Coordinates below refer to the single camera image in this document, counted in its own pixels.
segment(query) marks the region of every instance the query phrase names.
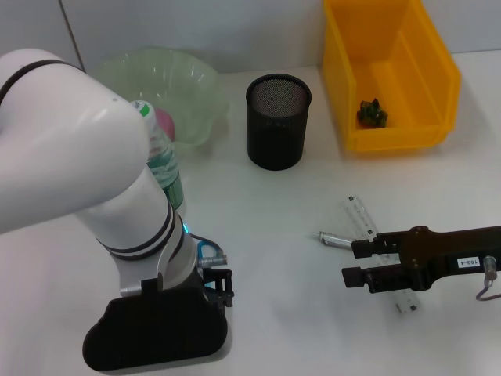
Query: black ring band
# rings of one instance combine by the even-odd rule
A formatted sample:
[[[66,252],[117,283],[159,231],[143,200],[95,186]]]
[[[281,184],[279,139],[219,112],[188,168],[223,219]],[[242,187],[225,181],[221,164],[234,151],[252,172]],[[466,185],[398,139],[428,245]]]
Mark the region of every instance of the black ring band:
[[[160,237],[162,236],[162,234],[165,232],[165,230],[169,226],[169,221],[171,220],[171,214],[172,214],[172,209],[171,209],[171,205],[169,204],[168,205],[167,218],[165,219],[165,222],[164,222],[163,226],[158,230],[157,234],[154,237],[152,237],[151,239],[149,239],[146,243],[138,245],[137,247],[127,248],[127,249],[117,249],[117,248],[107,247],[106,245],[104,245],[103,243],[101,243],[99,241],[99,239],[97,241],[99,241],[99,243],[104,248],[106,248],[108,251],[111,251],[111,252],[116,252],[116,253],[133,253],[133,252],[142,251],[143,249],[148,248],[150,245],[154,244],[158,239],[160,239]]]
[[[142,253],[141,255],[124,256],[124,255],[117,255],[114,253],[110,253],[110,254],[113,257],[116,257],[117,259],[124,260],[124,261],[137,261],[137,260],[145,259],[146,257],[150,257],[151,255],[154,255],[158,251],[164,249],[165,245],[167,244],[167,242],[169,241],[169,239],[172,235],[172,232],[174,231],[174,228],[175,228],[175,221],[174,221],[174,225],[169,230],[169,233],[167,234],[165,239],[163,239],[155,248],[149,250],[148,252]],[[179,240],[178,245],[176,246],[174,251],[172,252],[172,256],[169,258],[169,262],[174,258],[174,256],[176,256],[178,254],[179,249],[181,249],[181,246],[182,246],[184,239],[185,239],[185,232],[183,231],[183,227],[181,227],[181,239]]]
[[[26,73],[31,72],[33,69],[37,69],[38,67],[43,67],[44,65],[49,65],[49,64],[64,64],[64,65],[69,65],[70,67],[77,68],[78,70],[81,71],[79,67],[76,67],[74,65],[71,65],[70,63],[67,63],[66,61],[62,60],[40,60],[40,61],[35,61],[34,63],[25,65],[21,69],[19,69],[16,73],[14,73],[12,76],[9,77],[7,81],[3,84],[2,88],[0,89],[0,105],[2,105],[2,101],[7,95],[7,92],[9,92],[10,88],[19,81],[21,77],[23,77]]]

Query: white wall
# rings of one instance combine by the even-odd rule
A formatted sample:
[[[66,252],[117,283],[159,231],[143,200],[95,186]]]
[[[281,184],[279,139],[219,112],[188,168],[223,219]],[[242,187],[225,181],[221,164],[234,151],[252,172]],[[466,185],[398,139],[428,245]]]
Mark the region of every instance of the white wall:
[[[202,57],[218,71],[317,64],[320,0],[63,0],[84,65],[144,45]]]
[[[421,0],[452,52],[501,49],[500,0]]]
[[[0,55],[30,47],[79,66],[57,0],[0,0]]]

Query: white table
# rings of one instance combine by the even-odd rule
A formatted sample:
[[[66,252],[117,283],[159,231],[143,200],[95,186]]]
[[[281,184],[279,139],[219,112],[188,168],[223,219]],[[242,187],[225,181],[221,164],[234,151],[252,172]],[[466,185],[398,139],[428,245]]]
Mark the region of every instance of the white table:
[[[340,230],[336,206],[350,194],[362,198],[381,231],[501,224],[501,52],[455,59],[463,72],[456,131],[433,150],[386,159],[344,155],[319,72],[283,71],[313,95],[303,158],[283,172],[257,167],[246,152],[245,90],[267,72],[223,76],[228,123],[184,154],[181,169],[185,222],[225,249],[234,272],[232,349],[217,363],[151,374],[497,372],[501,300],[475,301],[482,275],[439,280],[419,293],[424,309],[399,316],[386,296],[344,287],[341,268],[357,265],[350,252],[308,238]],[[72,217],[4,234],[0,248],[0,374],[96,374],[81,345],[119,296],[110,256]]]

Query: bottle cap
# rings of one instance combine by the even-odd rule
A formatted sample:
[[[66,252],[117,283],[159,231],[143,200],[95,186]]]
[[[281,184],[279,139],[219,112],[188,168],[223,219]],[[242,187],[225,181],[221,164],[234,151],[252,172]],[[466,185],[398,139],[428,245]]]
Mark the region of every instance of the bottle cap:
[[[144,123],[148,128],[148,133],[151,134],[157,127],[157,117],[153,106],[145,100],[133,100],[131,105],[142,115]]]

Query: yellow bin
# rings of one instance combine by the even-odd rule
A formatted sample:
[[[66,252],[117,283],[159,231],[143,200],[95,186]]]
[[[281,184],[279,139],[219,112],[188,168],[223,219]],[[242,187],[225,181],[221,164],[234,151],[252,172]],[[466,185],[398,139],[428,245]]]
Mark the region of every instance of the yellow bin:
[[[348,150],[437,145],[454,128],[461,76],[419,0],[324,0],[323,78]],[[386,128],[357,120],[378,98]]]

